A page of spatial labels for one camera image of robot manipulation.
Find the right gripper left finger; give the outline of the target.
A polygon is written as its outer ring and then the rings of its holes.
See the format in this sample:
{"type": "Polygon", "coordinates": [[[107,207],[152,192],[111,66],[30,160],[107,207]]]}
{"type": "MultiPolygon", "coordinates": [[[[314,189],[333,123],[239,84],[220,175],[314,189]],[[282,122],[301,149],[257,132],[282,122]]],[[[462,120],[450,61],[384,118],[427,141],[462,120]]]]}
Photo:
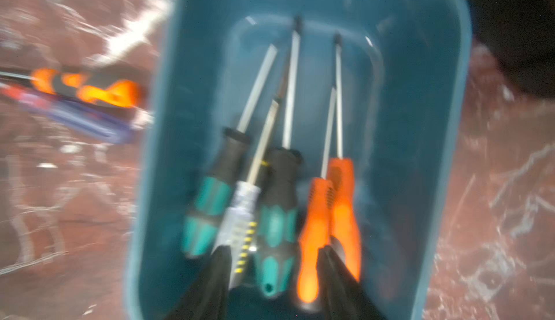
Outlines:
{"type": "Polygon", "coordinates": [[[231,265],[231,247],[219,246],[188,291],[164,319],[225,319],[231,265]]]}

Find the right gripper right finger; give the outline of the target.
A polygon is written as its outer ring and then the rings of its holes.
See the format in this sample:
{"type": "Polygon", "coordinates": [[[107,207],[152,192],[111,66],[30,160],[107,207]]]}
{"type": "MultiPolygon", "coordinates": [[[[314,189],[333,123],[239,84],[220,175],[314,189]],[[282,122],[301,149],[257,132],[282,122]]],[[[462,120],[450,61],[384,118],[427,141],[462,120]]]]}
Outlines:
{"type": "Polygon", "coordinates": [[[317,276],[325,319],[386,319],[329,245],[318,250],[317,276]]]}

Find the orange black large screwdriver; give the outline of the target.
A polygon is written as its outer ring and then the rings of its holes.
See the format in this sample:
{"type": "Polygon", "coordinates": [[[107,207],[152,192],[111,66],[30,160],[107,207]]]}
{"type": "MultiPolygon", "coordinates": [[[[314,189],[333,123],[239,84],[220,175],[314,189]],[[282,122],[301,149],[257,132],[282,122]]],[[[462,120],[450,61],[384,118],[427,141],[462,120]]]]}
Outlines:
{"type": "Polygon", "coordinates": [[[332,88],[328,110],[325,141],[320,175],[312,179],[304,226],[299,235],[299,273],[296,282],[296,302],[309,313],[321,309],[317,276],[318,251],[330,242],[331,207],[335,190],[327,179],[330,159],[332,128],[335,116],[337,90],[332,88]]]}

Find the clear handle screwdriver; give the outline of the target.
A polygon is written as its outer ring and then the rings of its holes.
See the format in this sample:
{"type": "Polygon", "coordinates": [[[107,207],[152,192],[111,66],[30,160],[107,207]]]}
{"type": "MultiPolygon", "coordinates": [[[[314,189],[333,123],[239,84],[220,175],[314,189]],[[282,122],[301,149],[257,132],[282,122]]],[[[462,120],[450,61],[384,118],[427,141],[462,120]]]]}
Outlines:
{"type": "Polygon", "coordinates": [[[233,269],[238,262],[240,244],[245,236],[247,226],[251,221],[255,221],[254,209],[262,191],[262,187],[257,184],[257,177],[260,173],[264,154],[266,153],[268,143],[273,133],[273,127],[279,113],[281,101],[280,98],[274,98],[271,103],[256,151],[248,170],[247,178],[244,181],[238,181],[236,183],[236,191],[234,192],[230,206],[225,210],[220,230],[215,239],[214,250],[219,246],[231,247],[232,265],[229,283],[230,290],[240,285],[241,279],[243,278],[243,276],[236,275],[233,269]]]}

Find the yellow black screwdriver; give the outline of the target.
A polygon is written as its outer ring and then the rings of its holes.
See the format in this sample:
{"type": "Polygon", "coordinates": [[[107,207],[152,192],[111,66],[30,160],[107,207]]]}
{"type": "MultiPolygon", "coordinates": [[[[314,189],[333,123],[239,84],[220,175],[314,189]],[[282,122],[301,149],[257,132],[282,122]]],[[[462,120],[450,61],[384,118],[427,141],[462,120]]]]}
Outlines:
{"type": "Polygon", "coordinates": [[[245,236],[240,244],[240,252],[238,256],[238,262],[234,267],[233,271],[236,275],[243,276],[247,270],[249,255],[256,251],[256,237],[257,233],[257,221],[251,221],[247,230],[245,231],[245,236]]]}

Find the green black long screwdriver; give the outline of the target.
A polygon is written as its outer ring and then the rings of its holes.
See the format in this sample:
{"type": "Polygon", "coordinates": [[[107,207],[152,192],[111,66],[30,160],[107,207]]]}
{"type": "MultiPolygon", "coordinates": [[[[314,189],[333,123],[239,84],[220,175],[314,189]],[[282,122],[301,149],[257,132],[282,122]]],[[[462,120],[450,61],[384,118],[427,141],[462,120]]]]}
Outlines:
{"type": "Polygon", "coordinates": [[[203,177],[195,201],[186,214],[182,252],[189,259],[197,259],[206,254],[218,233],[223,213],[238,181],[241,163],[250,147],[251,139],[247,135],[247,129],[277,53],[278,48],[270,44],[238,124],[234,128],[227,127],[223,130],[221,149],[203,177]]]}

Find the green black short screwdriver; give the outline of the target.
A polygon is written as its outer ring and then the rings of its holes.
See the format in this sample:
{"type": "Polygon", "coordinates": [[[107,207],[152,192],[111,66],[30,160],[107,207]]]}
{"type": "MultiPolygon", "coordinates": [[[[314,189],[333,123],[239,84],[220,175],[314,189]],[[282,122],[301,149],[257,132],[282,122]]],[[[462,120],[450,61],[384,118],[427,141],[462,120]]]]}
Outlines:
{"type": "Polygon", "coordinates": [[[297,16],[293,25],[291,51],[288,60],[286,107],[283,138],[279,148],[267,155],[270,180],[260,199],[257,252],[255,254],[256,283],[264,297],[272,299],[288,289],[297,257],[296,221],[298,201],[296,179],[303,158],[291,148],[293,112],[301,45],[302,19],[297,16]]]}

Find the blue red handle screwdriver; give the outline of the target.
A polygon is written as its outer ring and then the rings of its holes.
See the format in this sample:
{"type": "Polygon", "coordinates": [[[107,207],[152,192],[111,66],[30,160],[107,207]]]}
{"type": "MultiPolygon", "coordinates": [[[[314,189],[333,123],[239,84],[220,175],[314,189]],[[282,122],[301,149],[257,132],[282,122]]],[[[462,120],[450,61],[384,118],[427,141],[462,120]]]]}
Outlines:
{"type": "Polygon", "coordinates": [[[16,83],[3,82],[1,95],[17,102],[26,111],[115,145],[131,142],[134,131],[153,123],[153,114],[143,109],[133,109],[131,119],[126,121],[85,104],[39,93],[16,83]]]}

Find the small orange black stubby screwdriver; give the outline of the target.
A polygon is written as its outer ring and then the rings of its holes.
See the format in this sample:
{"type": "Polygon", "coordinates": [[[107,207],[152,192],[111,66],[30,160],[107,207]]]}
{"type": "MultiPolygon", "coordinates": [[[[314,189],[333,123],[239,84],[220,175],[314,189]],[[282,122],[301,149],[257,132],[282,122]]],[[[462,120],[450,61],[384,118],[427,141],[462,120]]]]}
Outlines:
{"type": "Polygon", "coordinates": [[[95,106],[131,109],[142,103],[144,91],[131,75],[113,67],[56,70],[41,67],[34,70],[2,68],[1,76],[27,80],[31,86],[54,96],[95,106]]]}

